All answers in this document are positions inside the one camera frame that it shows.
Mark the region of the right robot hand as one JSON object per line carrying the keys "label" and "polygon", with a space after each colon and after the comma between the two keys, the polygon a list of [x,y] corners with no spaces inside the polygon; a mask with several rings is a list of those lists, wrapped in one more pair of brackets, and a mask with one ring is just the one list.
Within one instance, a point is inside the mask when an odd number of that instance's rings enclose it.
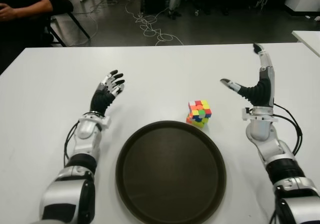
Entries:
{"label": "right robot hand", "polygon": [[262,45],[254,43],[253,51],[260,59],[259,80],[255,86],[245,87],[226,78],[220,82],[247,99],[254,107],[272,108],[275,96],[275,72],[272,61]]}

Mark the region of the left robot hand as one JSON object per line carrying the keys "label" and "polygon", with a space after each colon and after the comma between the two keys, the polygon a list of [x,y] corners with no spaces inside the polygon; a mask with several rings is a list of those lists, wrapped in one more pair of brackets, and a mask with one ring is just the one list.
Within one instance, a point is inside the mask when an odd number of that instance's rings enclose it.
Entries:
{"label": "left robot hand", "polygon": [[105,115],[107,108],[125,88],[123,76],[123,73],[113,70],[102,79],[92,96],[90,112]]}

